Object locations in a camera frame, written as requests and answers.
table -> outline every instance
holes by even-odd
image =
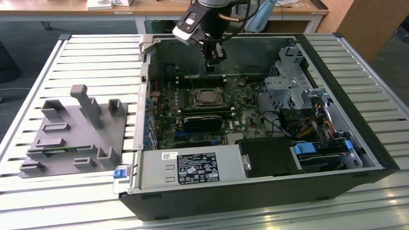
[[[317,30],[328,10],[320,10],[310,0],[304,6],[276,8],[270,21],[308,21],[306,33]],[[135,21],[140,34],[147,33],[145,22],[179,20],[189,6],[185,0],[133,0],[131,6],[87,11],[87,0],[0,0],[0,21]]]
[[[53,48],[0,144],[1,229],[384,229],[409,224],[409,110],[342,38],[306,35],[401,171],[333,200],[143,222],[112,193],[112,172],[21,179],[16,175],[44,117],[45,99],[64,105],[87,84],[99,103],[129,103],[123,164],[131,163],[139,100],[140,35],[73,35]],[[312,71],[318,86],[322,82]]]

cable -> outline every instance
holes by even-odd
[[[248,8],[246,8],[246,11],[245,11],[245,17],[249,16],[249,13],[250,13],[250,0],[248,1]],[[237,31],[235,31],[233,33],[228,34],[223,38],[219,38],[219,39],[209,38],[209,42],[224,42],[224,41],[229,40],[233,36],[236,36],[240,33],[240,31],[244,29],[244,26],[245,26],[245,22],[241,23],[241,26],[238,27]]]
[[[285,8],[285,6],[281,5],[281,3],[277,2],[277,4],[280,5],[280,9],[281,9],[281,21],[284,21],[284,11],[282,8]]]
[[[290,135],[290,133],[289,133],[280,125],[277,125],[276,123],[273,123],[270,120],[266,119],[266,117],[264,116],[264,113],[265,113],[266,111],[264,111],[262,113],[260,112],[260,108],[258,108],[258,95],[260,95],[260,91],[261,91],[262,84],[264,84],[264,81],[262,81],[262,82],[260,83],[260,85],[258,85],[257,94],[256,94],[256,100],[254,100],[257,113],[261,115],[261,117],[264,118],[264,120],[265,120],[266,122],[269,122],[269,123],[282,132],[282,134],[284,134],[288,138],[294,138],[293,135]]]
[[[248,0],[248,10],[250,10],[250,5],[252,5],[252,0]],[[256,10],[253,11],[253,13],[250,15],[246,14],[246,16],[244,18],[232,18],[229,16],[225,16],[223,13],[219,14],[219,17],[224,20],[227,20],[228,22],[233,22],[233,23],[241,23],[245,22],[248,19],[250,19],[258,12],[258,8],[260,8],[260,0],[257,0],[257,7]]]
[[[31,88],[7,88],[0,90],[31,90]]]
[[[280,23],[280,29],[278,29],[278,32],[280,32],[281,28],[282,28],[282,21],[284,21],[284,11],[282,11],[284,6],[278,2],[277,2],[277,4],[280,5],[280,9],[281,9],[281,23]]]

aluminum table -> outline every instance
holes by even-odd
[[[47,99],[77,104],[72,84],[87,84],[99,103],[129,103],[123,163],[132,161],[139,99],[137,34],[73,35],[52,50],[0,144],[0,229],[401,229],[409,227],[409,109],[344,38],[308,34],[345,92],[397,161],[401,171],[333,200],[143,222],[112,193],[112,172],[43,178],[17,176],[40,127]],[[312,72],[316,83],[322,83]]]

warning label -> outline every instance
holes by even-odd
[[[216,153],[179,155],[177,179],[180,184],[219,181]]]

blue latch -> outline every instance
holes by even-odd
[[[115,179],[127,178],[127,169],[116,169],[113,171],[113,178]]]
[[[348,150],[352,150],[352,149],[353,149],[353,145],[352,145],[350,140],[346,140],[346,141],[345,141],[345,145],[346,145]]]
[[[294,153],[298,154],[308,154],[316,153],[314,145],[310,142],[298,143],[294,147]]]

